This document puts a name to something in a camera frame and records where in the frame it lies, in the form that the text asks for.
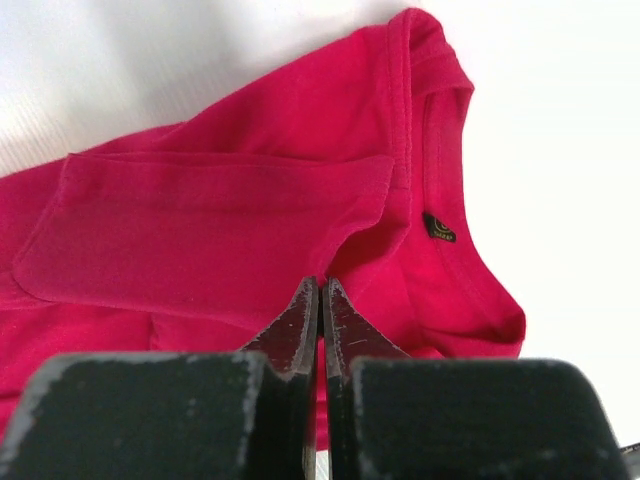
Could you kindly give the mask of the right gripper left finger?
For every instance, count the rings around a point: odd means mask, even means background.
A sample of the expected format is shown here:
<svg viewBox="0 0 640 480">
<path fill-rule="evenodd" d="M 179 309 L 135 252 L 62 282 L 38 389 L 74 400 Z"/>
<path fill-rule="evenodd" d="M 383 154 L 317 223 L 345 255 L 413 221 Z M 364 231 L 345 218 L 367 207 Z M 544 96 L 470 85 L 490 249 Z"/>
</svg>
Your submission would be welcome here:
<svg viewBox="0 0 640 480">
<path fill-rule="evenodd" d="M 5 479 L 311 479 L 319 288 L 230 353 L 59 355 L 1 445 Z"/>
</svg>

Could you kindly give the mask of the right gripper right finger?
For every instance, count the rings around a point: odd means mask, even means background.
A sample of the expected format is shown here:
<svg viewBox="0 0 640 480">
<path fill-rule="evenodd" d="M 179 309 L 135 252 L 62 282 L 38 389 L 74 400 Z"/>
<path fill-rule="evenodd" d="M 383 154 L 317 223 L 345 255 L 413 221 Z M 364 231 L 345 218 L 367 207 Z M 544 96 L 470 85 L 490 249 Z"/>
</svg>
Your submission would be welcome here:
<svg viewBox="0 0 640 480">
<path fill-rule="evenodd" d="M 556 360 L 408 356 L 323 288 L 335 479 L 624 479 L 591 383 Z"/>
</svg>

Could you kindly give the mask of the red t shirt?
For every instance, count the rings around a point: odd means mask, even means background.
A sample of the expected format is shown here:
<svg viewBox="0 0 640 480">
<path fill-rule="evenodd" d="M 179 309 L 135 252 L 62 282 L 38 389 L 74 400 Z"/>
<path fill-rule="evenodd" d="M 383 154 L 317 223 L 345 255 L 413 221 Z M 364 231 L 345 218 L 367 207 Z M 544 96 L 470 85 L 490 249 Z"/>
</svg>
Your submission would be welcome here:
<svg viewBox="0 0 640 480">
<path fill-rule="evenodd" d="M 466 222 L 472 92 L 411 8 L 187 121 L 4 177 L 2 419 L 57 354 L 236 349 L 306 276 L 413 356 L 517 356 L 524 312 Z"/>
</svg>

